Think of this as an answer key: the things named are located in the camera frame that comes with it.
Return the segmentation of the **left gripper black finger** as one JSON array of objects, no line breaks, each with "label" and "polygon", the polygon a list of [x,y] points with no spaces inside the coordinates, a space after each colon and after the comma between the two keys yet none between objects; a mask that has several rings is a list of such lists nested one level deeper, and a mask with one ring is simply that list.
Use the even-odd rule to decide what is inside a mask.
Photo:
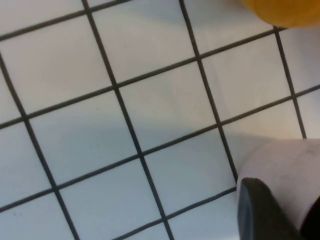
[{"label": "left gripper black finger", "polygon": [[238,191],[237,224],[241,240],[302,240],[268,186],[245,177]]}]

